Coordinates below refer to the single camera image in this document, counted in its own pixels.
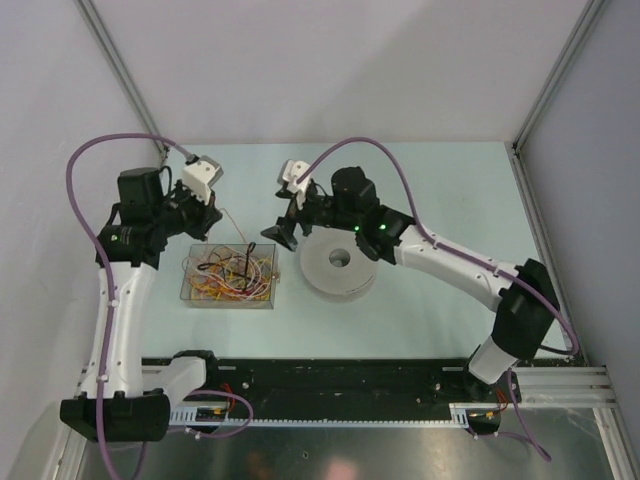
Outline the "grey perforated cable spool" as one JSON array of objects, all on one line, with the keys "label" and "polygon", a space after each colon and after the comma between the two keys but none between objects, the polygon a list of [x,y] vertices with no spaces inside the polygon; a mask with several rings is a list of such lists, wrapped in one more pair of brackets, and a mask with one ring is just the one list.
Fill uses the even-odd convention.
[{"label": "grey perforated cable spool", "polygon": [[374,285],[378,265],[356,245],[352,232],[315,227],[300,247],[302,275],[321,299],[347,303]]}]

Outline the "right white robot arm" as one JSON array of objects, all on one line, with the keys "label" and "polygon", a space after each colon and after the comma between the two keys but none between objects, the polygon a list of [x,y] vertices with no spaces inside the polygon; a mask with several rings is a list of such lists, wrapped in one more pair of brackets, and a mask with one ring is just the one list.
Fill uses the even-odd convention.
[{"label": "right white robot arm", "polygon": [[416,217],[384,205],[359,167],[337,170],[330,193],[320,192],[310,170],[302,161],[285,162],[276,195],[289,205],[262,236],[295,251],[297,229],[305,237],[320,228],[343,231],[369,260],[426,273],[487,307],[495,315],[492,331],[472,353],[461,376],[462,391],[473,401],[486,400],[509,368],[535,357],[558,309],[542,263],[491,260],[448,242]]}]

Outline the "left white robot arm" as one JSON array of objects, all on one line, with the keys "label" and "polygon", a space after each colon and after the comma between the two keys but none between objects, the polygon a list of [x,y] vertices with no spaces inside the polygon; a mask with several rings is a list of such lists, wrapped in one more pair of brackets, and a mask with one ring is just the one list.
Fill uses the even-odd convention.
[{"label": "left white robot arm", "polygon": [[62,401],[61,421],[96,442],[157,442],[170,413],[193,393],[207,400],[221,387],[209,351],[176,354],[156,380],[142,372],[141,336],[160,255],[172,236],[204,240],[221,220],[214,183],[221,166],[201,158],[164,192],[157,168],[122,172],[119,200],[97,240],[100,303],[92,354],[78,394]]}]

